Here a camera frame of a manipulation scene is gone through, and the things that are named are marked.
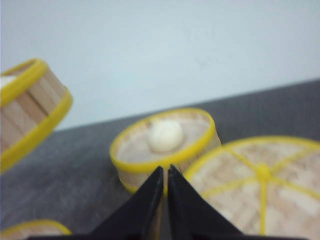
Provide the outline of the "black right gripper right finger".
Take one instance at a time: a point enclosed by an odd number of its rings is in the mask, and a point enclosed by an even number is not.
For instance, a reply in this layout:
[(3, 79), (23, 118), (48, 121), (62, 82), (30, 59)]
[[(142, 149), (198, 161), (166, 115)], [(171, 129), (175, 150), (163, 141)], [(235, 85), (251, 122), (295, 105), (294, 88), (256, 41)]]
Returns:
[(168, 170), (167, 196), (174, 240), (244, 239), (244, 234), (212, 208), (174, 165)]

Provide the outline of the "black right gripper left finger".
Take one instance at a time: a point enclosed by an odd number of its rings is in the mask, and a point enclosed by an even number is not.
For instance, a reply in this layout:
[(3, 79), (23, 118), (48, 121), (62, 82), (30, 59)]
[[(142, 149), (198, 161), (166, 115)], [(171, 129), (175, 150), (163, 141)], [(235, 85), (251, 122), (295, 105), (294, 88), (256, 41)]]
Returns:
[(92, 231), (93, 240), (158, 240), (164, 171), (157, 167), (131, 198)]

